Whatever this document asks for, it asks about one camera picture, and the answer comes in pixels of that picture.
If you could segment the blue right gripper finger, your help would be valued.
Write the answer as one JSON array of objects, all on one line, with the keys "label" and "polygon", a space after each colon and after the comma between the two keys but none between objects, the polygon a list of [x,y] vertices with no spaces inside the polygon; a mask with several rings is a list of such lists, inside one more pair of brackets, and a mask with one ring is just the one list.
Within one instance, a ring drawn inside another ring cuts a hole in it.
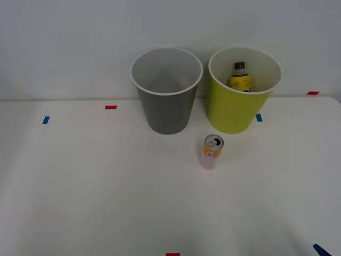
[{"label": "blue right gripper finger", "polygon": [[323,249],[320,245],[314,244],[313,248],[316,250],[317,254],[319,256],[331,256],[330,253],[328,253],[325,249]]}]

